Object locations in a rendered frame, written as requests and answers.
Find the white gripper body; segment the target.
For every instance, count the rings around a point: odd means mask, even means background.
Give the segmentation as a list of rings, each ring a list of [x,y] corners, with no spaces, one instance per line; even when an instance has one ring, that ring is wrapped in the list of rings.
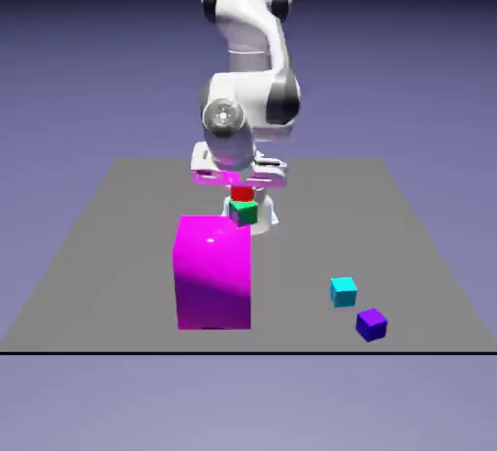
[[[192,151],[190,171],[193,181],[198,184],[279,187],[286,185],[287,164],[276,158],[265,157],[257,151],[255,159],[241,171],[221,168],[214,160],[208,145],[198,142]]]

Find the small red cube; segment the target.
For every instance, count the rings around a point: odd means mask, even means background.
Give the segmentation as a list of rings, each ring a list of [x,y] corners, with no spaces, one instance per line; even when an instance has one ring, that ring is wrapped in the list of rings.
[[[251,186],[230,187],[230,198],[234,202],[251,202],[255,199],[255,189]]]

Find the small green cube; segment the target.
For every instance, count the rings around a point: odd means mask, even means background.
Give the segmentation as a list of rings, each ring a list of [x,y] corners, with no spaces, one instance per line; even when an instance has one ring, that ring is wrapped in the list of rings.
[[[228,215],[237,226],[249,226],[258,221],[258,204],[256,201],[235,201],[228,203]]]

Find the small cyan cube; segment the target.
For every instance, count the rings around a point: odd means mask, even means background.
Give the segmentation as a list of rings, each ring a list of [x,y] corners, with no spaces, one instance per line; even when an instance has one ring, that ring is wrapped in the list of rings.
[[[355,306],[357,287],[352,277],[332,277],[330,298],[334,307]]]

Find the small purple cube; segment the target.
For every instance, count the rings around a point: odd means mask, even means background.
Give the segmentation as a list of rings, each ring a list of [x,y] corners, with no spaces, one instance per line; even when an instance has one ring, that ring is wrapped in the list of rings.
[[[373,307],[357,313],[355,330],[365,341],[371,342],[385,337],[387,325],[387,318]]]

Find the large magenta box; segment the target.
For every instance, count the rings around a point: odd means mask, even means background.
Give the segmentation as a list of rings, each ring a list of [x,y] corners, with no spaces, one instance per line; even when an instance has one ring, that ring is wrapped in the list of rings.
[[[250,227],[222,215],[183,215],[172,265],[181,330],[250,328]]]

